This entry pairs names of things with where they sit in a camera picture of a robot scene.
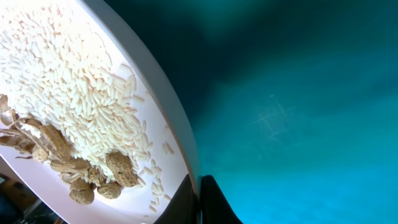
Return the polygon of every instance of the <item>blue background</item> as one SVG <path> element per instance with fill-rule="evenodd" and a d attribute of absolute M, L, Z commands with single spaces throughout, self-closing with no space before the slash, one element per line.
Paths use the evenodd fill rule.
<path fill-rule="evenodd" d="M 244 223 L 398 223 L 398 1 L 107 3 Z"/>

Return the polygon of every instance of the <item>white plate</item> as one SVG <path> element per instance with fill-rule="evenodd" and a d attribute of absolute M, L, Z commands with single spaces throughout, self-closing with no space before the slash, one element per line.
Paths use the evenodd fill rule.
<path fill-rule="evenodd" d="M 152 158 L 162 169 L 162 185 L 165 193 L 173 196 L 183 178 L 189 173 L 194 191 L 199 192 L 200 168 L 195 140 L 187 116 L 169 80 L 132 29 L 103 1 L 77 1 L 74 13 L 82 22 L 89 22 L 105 42 L 114 68 L 118 73 L 120 63 L 129 64 L 137 78 L 137 94 L 145 98 L 142 105 L 134 105 L 137 118 L 146 120 L 149 141 L 154 143 Z M 162 144 L 167 141 L 175 154 L 164 154 Z M 157 213 L 149 210 L 153 200 L 150 185 L 153 177 L 144 175 L 144 189 L 124 189 L 115 200 L 108 200 L 96 193 L 91 205 L 77 205 L 69 199 L 68 186 L 61 183 L 58 173 L 33 160 L 15 159 L 19 153 L 0 146 L 0 154 L 16 174 L 54 212 L 68 223 L 153 223 L 164 211 L 168 201 L 161 199 Z M 139 162 L 140 170 L 150 167 Z"/>

